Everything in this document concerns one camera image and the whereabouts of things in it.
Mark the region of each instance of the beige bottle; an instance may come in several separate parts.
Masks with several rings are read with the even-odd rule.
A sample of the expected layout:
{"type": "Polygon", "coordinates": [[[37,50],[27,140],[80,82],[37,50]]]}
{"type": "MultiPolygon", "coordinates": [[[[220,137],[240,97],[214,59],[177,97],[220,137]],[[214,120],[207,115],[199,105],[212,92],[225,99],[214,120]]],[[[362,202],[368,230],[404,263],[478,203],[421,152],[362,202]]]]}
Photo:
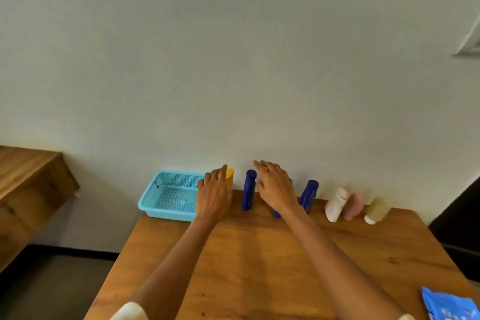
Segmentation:
{"type": "Polygon", "coordinates": [[[385,218],[389,211],[390,205],[388,201],[383,197],[376,197],[367,208],[364,219],[368,224],[374,225],[385,218]]]}

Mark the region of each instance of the hand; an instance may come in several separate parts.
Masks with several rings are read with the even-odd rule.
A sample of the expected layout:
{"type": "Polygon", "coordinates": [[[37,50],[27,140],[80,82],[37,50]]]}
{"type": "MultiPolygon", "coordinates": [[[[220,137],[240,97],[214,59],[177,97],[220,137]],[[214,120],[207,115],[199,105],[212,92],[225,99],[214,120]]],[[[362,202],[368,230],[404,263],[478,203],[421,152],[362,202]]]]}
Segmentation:
{"type": "Polygon", "coordinates": [[[287,172],[278,164],[264,160],[260,163],[254,160],[253,165],[261,175],[261,180],[257,179],[256,183],[263,201],[282,216],[286,211],[296,209],[299,203],[287,172]]]}
{"type": "Polygon", "coordinates": [[[195,219],[206,218],[216,225],[227,213],[232,203],[232,189],[227,188],[226,171],[225,164],[222,168],[207,172],[205,178],[198,181],[195,219]]]}

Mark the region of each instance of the white bottle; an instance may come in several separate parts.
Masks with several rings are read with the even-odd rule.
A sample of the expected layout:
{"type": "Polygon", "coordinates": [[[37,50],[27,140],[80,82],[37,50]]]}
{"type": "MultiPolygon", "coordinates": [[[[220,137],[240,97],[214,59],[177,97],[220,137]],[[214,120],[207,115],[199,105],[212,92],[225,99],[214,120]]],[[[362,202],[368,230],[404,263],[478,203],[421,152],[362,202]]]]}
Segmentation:
{"type": "Polygon", "coordinates": [[[325,205],[325,214],[328,221],[335,223],[342,212],[343,207],[347,203],[349,193],[343,188],[336,189],[335,196],[325,205]]]}

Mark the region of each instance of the pink bottle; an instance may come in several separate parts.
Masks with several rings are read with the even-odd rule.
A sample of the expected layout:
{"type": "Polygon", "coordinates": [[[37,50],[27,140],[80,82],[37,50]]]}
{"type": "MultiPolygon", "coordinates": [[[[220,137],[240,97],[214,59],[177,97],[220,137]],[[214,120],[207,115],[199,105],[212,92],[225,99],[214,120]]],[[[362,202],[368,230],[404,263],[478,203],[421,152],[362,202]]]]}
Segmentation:
{"type": "Polygon", "coordinates": [[[353,193],[348,198],[348,201],[345,204],[343,209],[343,218],[345,220],[352,220],[363,210],[363,196],[357,193],[353,193]]]}

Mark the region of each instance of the forearm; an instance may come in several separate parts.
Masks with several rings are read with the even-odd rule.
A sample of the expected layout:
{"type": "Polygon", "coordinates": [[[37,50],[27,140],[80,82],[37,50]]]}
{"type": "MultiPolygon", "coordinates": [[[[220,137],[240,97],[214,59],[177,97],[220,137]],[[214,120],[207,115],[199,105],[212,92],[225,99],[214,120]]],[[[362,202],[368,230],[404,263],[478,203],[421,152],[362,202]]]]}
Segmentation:
{"type": "Polygon", "coordinates": [[[145,283],[133,301],[146,312],[149,320],[173,320],[177,316],[198,257],[215,224],[194,219],[145,283]]]}
{"type": "Polygon", "coordinates": [[[404,312],[297,206],[282,214],[342,320],[398,320],[404,312]]]}

